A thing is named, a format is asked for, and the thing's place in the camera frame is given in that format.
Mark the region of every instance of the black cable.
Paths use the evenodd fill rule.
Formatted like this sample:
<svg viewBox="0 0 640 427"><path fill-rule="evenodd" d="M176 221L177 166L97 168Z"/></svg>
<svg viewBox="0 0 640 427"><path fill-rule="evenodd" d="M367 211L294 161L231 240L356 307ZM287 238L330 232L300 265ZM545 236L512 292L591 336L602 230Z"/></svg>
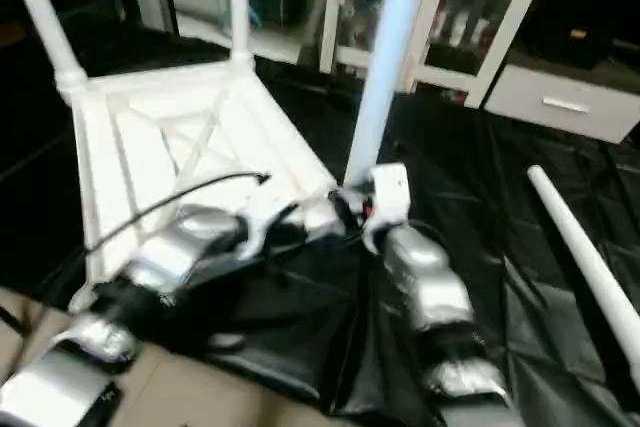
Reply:
<svg viewBox="0 0 640 427"><path fill-rule="evenodd" d="M188 189L172 194L169 197L166 197L161 201L156 202L155 204L152 204L146 209L141 210L140 212L132 216L129 220L127 220L120 226L116 227L107 235L105 235L100 240L98 240L98 242L96 242L93 245L93 247L91 247L90 249L83 248L76 256L74 256L68 262L64 263L63 267L54 269L54 271L57 271L57 275L51 276L50 274L49 276L47 276L48 277L47 280L50 280L51 283L55 282L55 285L51 289L45 290L45 295L43 295L43 299L42 299L42 308L40 309L40 311L38 312L38 315L33 321L33 325L29 335L23 339L18 349L16 349L15 354L13 356L13 360L10 363L8 373L5 376L3 383L6 382L9 379L9 377L15 374L16 370L20 366L20 363L22 361L22 358L25 352L27 351L27 349L31 344L31 341L33 340L33 337L34 337L33 334L38 331L38 329L44 322L45 318L47 317L47 313L51 310L51 307L49 307L49 305L55 302L56 298L60 295L64 287L66 287L67 283L70 282L75 277L75 275L80 271L81 267L84 267L85 265L84 260L87 255L96 252L98 249L104 246L104 244L112 240L118 234L122 233L125 229L135 224L143 217L158 210L159 208L164 207L165 205L175 200L178 200L184 197L185 195L195 192L196 190L200 190L210 185L217 184L218 182L237 179L241 177L254 177L255 179L258 180L260 184L263 184L270 178L270 175L261 174L259 172L236 172L232 174L222 175L220 177L215 177L213 179L205 180L203 182L199 182L189 187Z"/></svg>
<svg viewBox="0 0 640 427"><path fill-rule="evenodd" d="M190 194L191 192L195 192L196 190L203 189L204 187L208 187L210 185L217 184L218 182L222 182L222 181L225 181L225 180L238 179L238 178L241 178L241 177L253 177L253 178L257 179L260 184L263 184L267 180L269 180L269 178L271 176L269 174L261 174L259 172L236 172L236 173L233 173L233 174L222 175L220 177L215 177L213 179L205 180L204 182L199 182L199 183L189 187L188 189L181 190L180 192L177 192L177 193L175 193L173 195L170 195L169 197L166 197L165 199L162 199L161 201L156 202L155 204L152 204L151 206L147 207L146 209L141 210L140 212L136 213L129 220L127 220L126 222L124 222L120 226L116 227L111 232L109 232L107 235L102 237L98 242L96 242L93 245L93 247L91 247L87 251L87 255L94 253L95 251L100 249L104 244L106 244L111 239L113 239L115 236L117 236L118 234L122 233L127 228L131 227L131 225L135 224L136 222L138 222L143 217L146 217L147 215L149 215L150 213L154 212L155 210L158 210L160 207L164 207L165 205L170 204L174 200L178 200L178 199L184 197L185 195Z"/></svg>

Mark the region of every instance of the white cylindrical rod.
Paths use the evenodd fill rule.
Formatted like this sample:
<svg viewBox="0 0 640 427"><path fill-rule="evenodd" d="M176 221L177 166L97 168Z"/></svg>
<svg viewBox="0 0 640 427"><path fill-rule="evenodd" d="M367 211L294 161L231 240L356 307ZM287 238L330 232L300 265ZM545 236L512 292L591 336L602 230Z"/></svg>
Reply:
<svg viewBox="0 0 640 427"><path fill-rule="evenodd" d="M611 326L640 392L640 316L542 167L534 165L527 174Z"/></svg>
<svg viewBox="0 0 640 427"><path fill-rule="evenodd" d="M24 0L55 70L61 91L83 84L87 74L78 63L50 0Z"/></svg>
<svg viewBox="0 0 640 427"><path fill-rule="evenodd" d="M421 0L384 0L378 22L345 184L364 181L378 151Z"/></svg>
<svg viewBox="0 0 640 427"><path fill-rule="evenodd" d="M249 51L249 0L231 0L231 60L241 64L253 65L253 56Z"/></svg>

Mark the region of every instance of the drawer handle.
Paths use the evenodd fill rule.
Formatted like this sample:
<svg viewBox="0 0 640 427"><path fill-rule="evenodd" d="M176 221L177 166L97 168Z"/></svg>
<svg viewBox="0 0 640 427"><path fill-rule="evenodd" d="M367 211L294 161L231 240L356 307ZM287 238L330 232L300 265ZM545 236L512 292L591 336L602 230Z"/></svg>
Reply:
<svg viewBox="0 0 640 427"><path fill-rule="evenodd" d="M577 112L579 114L588 114L589 107L586 105L574 104L573 102L565 102L564 100L557 100L551 97L544 97L542 99L544 105L550 107L557 107L558 109L570 110L571 112Z"/></svg>

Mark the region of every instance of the cabinet drawer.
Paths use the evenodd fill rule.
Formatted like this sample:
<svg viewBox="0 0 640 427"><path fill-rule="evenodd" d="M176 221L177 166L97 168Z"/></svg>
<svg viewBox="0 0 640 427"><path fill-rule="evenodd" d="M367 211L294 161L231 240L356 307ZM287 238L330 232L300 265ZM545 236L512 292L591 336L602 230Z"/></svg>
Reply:
<svg viewBox="0 0 640 427"><path fill-rule="evenodd" d="M617 143L640 120L640 96L507 65L487 110Z"/></svg>

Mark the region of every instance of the black plastic sheet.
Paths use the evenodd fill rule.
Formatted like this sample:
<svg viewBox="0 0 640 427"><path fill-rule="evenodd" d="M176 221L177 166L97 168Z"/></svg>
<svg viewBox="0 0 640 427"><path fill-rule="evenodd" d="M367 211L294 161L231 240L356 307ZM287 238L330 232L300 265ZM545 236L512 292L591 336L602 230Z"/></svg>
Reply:
<svg viewBox="0 0 640 427"><path fill-rule="evenodd" d="M91 75L224 56L210 44L132 27L80 22L68 30ZM10 75L0 76L5 115L64 109L42 53L33 46L21 48L9 61L0 51L3 70L12 62ZM258 73L340 178L357 88L269 62L259 62ZM49 127L45 138L62 129L53 122ZM64 145L64 155L47 157L50 165L43 161L28 176L27 171L15 174L13 187L0 182L12 201L9 218L22 219L16 224L22 227L9 229L3 242L11 261L4 263L0 278L23 292L37 292L62 247L81 241L79 203L73 202L78 196L73 143ZM530 165L544 167L640 308L638 151L630 144L612 146L420 93L397 97L381 160L407 165L412 215L438 232L466 282L491 358L507 376L527 425L640 425L640 416L631 412L640 402L628 366L526 177ZM38 189L34 201L35 192L18 186L38 182L41 175L55 187ZM31 228L27 218L43 219L38 225L46 228ZM24 232L28 242L20 241ZM28 246L38 248L25 256ZM432 425L434 412L414 378L411 336L380 266L357 242L315 248L194 295L170 331L174 339L165 341L365 425ZM244 343L220 352L210 345L214 331L243 333Z"/></svg>

